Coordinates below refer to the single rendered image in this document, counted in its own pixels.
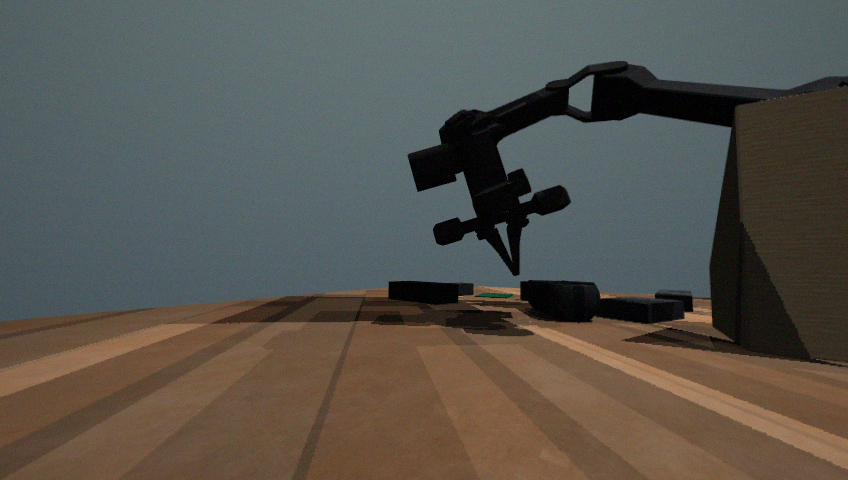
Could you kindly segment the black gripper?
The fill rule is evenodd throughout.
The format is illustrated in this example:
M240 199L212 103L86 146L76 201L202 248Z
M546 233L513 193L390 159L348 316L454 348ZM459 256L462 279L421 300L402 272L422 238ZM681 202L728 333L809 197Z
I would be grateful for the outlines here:
M481 189L483 189L495 183L493 177L501 178L501 176L504 176L504 179L508 181L504 167L501 164L485 166L468 174L465 179L471 199L472 193L470 187L472 185L479 183ZM476 217L461 222L457 217L435 224L433 233L436 243L442 246L454 243L462 240L465 234L475 231L479 240L486 239L497 251L513 276L519 275L520 237L522 228L526 227L529 223L529 219L526 219L527 215L537 213L543 216L562 210L569 203L572 203L568 195L565 188L558 185L536 192L531 201L521 203L519 207L512 210L505 210L489 219L482 218L478 220ZM506 230L512 261L497 228L494 228L496 224L503 222L508 224Z

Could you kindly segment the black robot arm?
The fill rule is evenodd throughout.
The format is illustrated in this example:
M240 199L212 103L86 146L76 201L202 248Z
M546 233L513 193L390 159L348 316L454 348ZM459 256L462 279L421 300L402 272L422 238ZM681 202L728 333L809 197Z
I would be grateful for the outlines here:
M594 75L591 111L569 105L569 88ZM504 137L550 116L568 115L582 122L610 121L648 114L732 127L734 109L745 103L848 85L848 76L828 76L791 89L776 90L657 79L646 67L626 61L589 64L568 79L489 112L461 110L439 130L441 145L408 156L417 191L451 182L485 166L502 164L497 144ZM518 197L531 192L523 169L493 177L494 184L470 187L478 220L520 206ZM474 187L474 189L472 189Z

